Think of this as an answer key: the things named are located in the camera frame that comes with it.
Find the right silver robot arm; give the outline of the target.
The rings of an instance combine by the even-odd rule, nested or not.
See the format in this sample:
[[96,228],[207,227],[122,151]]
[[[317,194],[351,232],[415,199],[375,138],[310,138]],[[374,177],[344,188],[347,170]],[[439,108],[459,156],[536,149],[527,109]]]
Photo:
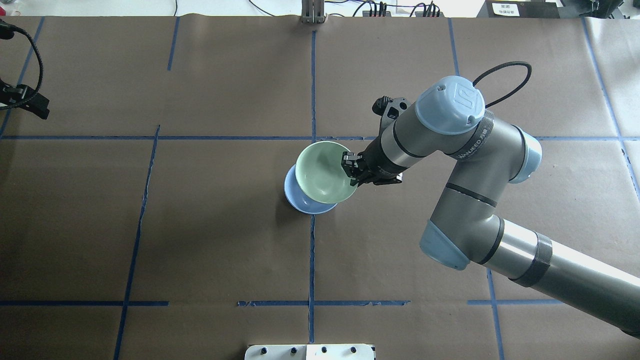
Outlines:
[[487,110],[471,80],[457,75],[398,111],[365,150],[343,152],[342,168],[354,186],[391,185],[432,153],[455,160],[419,243],[425,255],[457,271],[483,265],[639,337],[637,276],[496,214],[506,187],[540,166],[535,137]]

